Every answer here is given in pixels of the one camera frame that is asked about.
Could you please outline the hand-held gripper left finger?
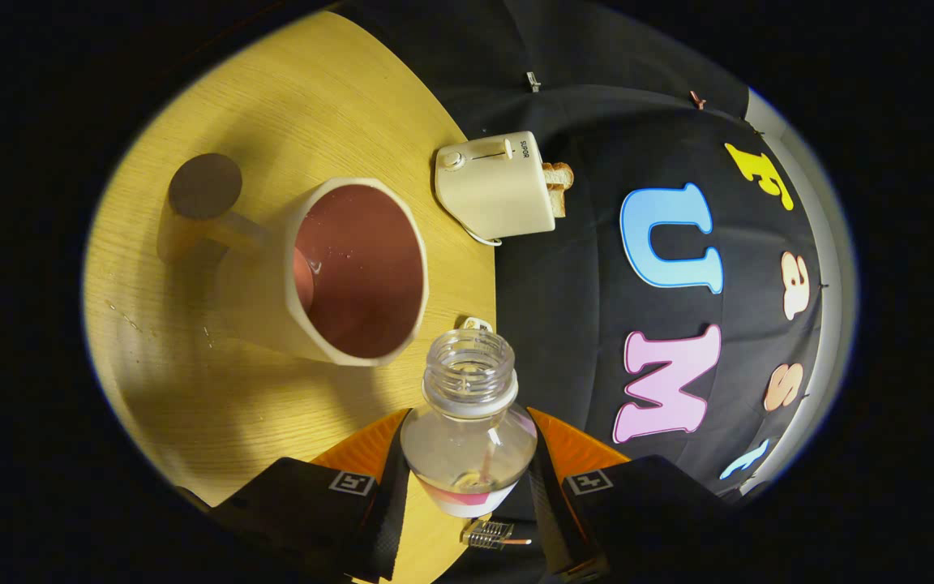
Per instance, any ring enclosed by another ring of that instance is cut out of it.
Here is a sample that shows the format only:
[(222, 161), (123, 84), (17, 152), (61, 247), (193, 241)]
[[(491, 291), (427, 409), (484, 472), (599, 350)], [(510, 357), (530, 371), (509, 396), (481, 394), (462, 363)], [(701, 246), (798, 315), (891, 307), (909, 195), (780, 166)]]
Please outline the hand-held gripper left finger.
[(184, 496), (222, 527), (319, 583), (392, 580), (410, 470), (407, 410), (385, 415), (316, 456), (282, 457), (218, 505)]

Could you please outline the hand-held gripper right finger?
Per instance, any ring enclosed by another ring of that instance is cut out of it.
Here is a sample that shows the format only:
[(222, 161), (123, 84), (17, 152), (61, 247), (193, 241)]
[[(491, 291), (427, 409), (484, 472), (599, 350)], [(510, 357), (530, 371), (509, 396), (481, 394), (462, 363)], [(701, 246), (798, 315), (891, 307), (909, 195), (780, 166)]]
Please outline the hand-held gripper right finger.
[(563, 583), (679, 583), (726, 537), (736, 507), (663, 456), (629, 458), (529, 408), (542, 553)]

